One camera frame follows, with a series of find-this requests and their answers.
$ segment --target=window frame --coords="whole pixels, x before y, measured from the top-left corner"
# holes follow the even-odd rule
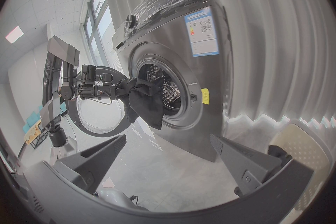
[[[95,59],[95,54],[93,53],[93,49],[92,49],[92,46],[91,46],[93,38],[96,41],[97,49],[98,49],[101,61],[103,62],[103,65],[104,66],[109,66],[109,63],[107,61],[106,54],[105,54],[105,51],[104,51],[104,48],[103,48],[103,44],[102,44],[101,36],[100,36],[100,33],[99,33],[99,29],[98,29],[98,24],[99,24],[100,20],[102,19],[103,15],[104,15],[104,12],[106,11],[106,9],[108,7],[108,3],[107,3],[107,0],[104,1],[102,7],[99,10],[97,18],[95,18],[95,13],[94,13],[94,10],[93,10],[93,1],[94,0],[90,0],[90,2],[87,2],[88,11],[87,11],[86,18],[85,18],[84,31],[85,31],[85,34],[86,34],[86,37],[87,37],[89,50],[90,50],[90,53],[91,53],[91,57],[94,61],[94,64],[97,65],[97,62],[96,62],[96,59]],[[90,36],[88,35],[87,28],[86,28],[89,18],[90,18],[91,27],[92,27],[92,33],[91,33]]]

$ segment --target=yellow sticker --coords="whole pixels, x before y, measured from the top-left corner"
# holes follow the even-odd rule
[[[210,96],[209,96],[209,90],[208,89],[201,89],[202,91],[202,103],[203,104],[209,104]]]

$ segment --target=white curtain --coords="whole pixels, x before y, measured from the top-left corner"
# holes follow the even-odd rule
[[[141,1],[108,0],[116,29]],[[330,121],[336,104],[336,23],[328,2],[220,1],[232,36],[232,117]]]

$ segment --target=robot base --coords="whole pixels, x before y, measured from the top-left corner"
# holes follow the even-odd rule
[[[67,137],[63,146],[51,146],[49,164],[53,166],[58,159],[65,158],[77,153],[77,141],[71,137]]]

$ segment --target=washing machine drum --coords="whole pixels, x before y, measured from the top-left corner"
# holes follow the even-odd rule
[[[180,110],[180,90],[165,70],[154,64],[145,64],[141,67],[138,77],[149,82],[163,79],[162,101],[164,105],[164,114],[172,116]]]

